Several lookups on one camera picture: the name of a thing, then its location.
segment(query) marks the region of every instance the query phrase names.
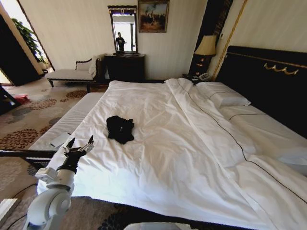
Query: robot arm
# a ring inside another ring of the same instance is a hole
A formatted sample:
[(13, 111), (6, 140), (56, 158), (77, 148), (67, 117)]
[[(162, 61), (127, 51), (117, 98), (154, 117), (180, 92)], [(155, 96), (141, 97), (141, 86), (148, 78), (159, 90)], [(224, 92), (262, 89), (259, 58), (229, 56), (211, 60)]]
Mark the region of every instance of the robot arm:
[(48, 190), (38, 195), (27, 213), (27, 221), (23, 230), (57, 230), (61, 220), (71, 206), (71, 194), (74, 189), (73, 177), (77, 173), (78, 161), (94, 147), (93, 136), (88, 144), (80, 148), (72, 148), (75, 138), (65, 149), (65, 162), (57, 171), (42, 168), (36, 177), (47, 183)]

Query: black clothing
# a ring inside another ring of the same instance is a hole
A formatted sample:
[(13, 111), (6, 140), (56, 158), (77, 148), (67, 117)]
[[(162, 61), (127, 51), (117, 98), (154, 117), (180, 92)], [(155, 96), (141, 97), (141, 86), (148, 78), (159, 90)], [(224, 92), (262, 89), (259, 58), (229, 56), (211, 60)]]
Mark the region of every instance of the black clothing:
[(115, 139), (121, 144), (134, 140), (134, 136), (131, 134), (134, 127), (133, 119), (126, 120), (119, 116), (111, 116), (106, 120), (106, 126), (109, 130), (108, 138)]
[(118, 38), (116, 38), (116, 42), (117, 42), (117, 44), (119, 46), (119, 50), (120, 51), (124, 51), (125, 40), (122, 37), (118, 37)]

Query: framed painting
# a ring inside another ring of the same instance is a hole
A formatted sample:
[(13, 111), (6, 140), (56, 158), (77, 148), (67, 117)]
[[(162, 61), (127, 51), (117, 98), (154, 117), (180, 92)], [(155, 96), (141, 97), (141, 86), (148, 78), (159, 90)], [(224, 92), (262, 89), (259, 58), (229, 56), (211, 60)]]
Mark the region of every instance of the framed painting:
[(139, 32), (165, 33), (169, 0), (139, 0)]

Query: chaise lounge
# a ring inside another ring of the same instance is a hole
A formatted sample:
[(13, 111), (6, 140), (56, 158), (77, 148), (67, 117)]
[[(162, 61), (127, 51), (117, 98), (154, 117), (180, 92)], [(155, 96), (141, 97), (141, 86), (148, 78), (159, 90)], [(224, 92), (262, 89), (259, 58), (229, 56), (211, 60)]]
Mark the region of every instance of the chaise lounge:
[(76, 69), (59, 69), (46, 74), (46, 78), (54, 87), (53, 81), (69, 81), (87, 83), (90, 92), (90, 83), (108, 83), (105, 79), (106, 63), (105, 54), (94, 56), (87, 61), (76, 61)]

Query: black headboard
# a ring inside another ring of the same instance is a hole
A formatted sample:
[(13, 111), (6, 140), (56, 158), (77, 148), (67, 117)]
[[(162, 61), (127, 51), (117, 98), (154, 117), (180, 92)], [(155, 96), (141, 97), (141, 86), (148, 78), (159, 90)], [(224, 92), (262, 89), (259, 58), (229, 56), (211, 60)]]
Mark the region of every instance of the black headboard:
[(307, 138), (307, 53), (230, 46), (216, 81)]

